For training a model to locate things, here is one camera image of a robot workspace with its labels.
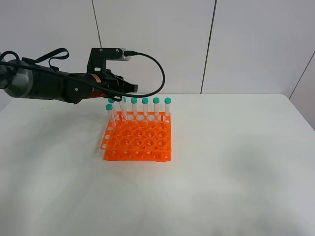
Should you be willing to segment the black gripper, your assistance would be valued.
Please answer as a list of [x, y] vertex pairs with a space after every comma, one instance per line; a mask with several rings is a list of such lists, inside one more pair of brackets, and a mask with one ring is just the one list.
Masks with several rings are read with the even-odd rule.
[[100, 69], [94, 73], [88, 73], [91, 82], [97, 87], [91, 87], [88, 98], [108, 98], [113, 101], [122, 101], [123, 97], [120, 93], [136, 93], [138, 85], [131, 84], [124, 80], [122, 76], [115, 75], [110, 69], [100, 72]]

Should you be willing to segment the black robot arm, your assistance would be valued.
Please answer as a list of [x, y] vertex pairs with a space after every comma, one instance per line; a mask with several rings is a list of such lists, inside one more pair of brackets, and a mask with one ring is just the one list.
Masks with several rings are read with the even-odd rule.
[[77, 104], [89, 98], [111, 98], [137, 92], [138, 86], [106, 68], [108, 60], [128, 61], [120, 48], [92, 48], [86, 73], [62, 72], [56, 66], [41, 66], [53, 59], [67, 59], [69, 52], [58, 48], [37, 59], [20, 58], [13, 51], [0, 55], [0, 88], [13, 98], [58, 100]]

